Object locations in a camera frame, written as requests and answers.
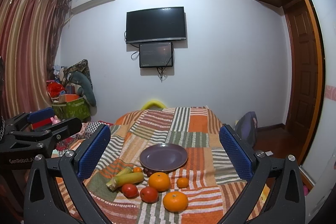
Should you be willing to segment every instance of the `blue gripper pad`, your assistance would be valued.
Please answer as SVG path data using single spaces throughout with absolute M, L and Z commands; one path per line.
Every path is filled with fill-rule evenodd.
M 239 177 L 249 182 L 253 176 L 251 161 L 225 126 L 219 130 L 219 140 Z
M 44 109 L 40 109 L 38 111 L 32 112 L 27 117 L 28 123 L 36 123 L 43 121 L 45 119 L 51 118 L 55 115 L 52 107 L 47 107 Z
M 105 125 L 97 134 L 91 145 L 85 151 L 83 156 L 78 161 L 77 177 L 83 181 L 91 177 L 92 172 L 97 166 L 101 155 L 105 151 L 111 139 L 110 128 Z

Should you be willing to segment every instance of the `purple plate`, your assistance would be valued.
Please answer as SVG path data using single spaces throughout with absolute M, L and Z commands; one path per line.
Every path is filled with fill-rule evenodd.
M 177 144 L 160 143 L 147 147 L 140 154 L 140 163 L 147 169 L 173 172 L 188 160 L 187 151 Z

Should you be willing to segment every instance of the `red tomato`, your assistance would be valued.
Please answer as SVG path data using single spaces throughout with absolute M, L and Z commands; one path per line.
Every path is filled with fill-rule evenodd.
M 158 192 L 155 188 L 147 186 L 140 191 L 140 197 L 143 202 L 153 203 L 158 200 Z
M 122 186 L 121 192 L 127 198 L 134 198 L 139 194 L 138 188 L 134 184 L 126 183 Z

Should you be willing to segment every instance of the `folded blanket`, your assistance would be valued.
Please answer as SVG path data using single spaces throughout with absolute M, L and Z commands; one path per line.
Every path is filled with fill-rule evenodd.
M 81 136 L 90 136 L 100 125 L 92 122 L 85 125 Z M 178 107 L 159 110 L 139 110 L 120 117 L 110 127 L 111 140 L 98 162 L 91 178 L 85 185 L 101 210 L 112 223 L 217 223 L 234 203 L 246 182 L 241 180 L 229 157 L 221 146 L 218 132 L 221 122 L 206 108 Z M 82 140 L 72 145 L 79 146 Z M 179 213 L 164 209 L 159 201 L 147 204 L 140 197 L 127 199 L 119 190 L 110 192 L 105 183 L 126 166 L 141 166 L 140 153 L 150 145 L 175 143 L 188 153 L 185 166 L 169 173 L 170 191 L 182 191 L 188 196 L 189 205 Z M 189 187 L 179 189 L 176 180 L 189 179 Z M 58 180 L 69 212 L 80 219 L 64 183 Z M 147 186 L 148 178 L 137 187 L 139 191 Z M 250 218 L 256 217 L 263 206 L 260 198 Z

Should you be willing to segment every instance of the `green storage box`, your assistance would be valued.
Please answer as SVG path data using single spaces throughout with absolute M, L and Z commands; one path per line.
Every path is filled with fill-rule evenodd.
M 52 108 L 60 119 L 77 117 L 83 121 L 90 116 L 90 108 L 83 97 L 67 103 L 53 103 Z

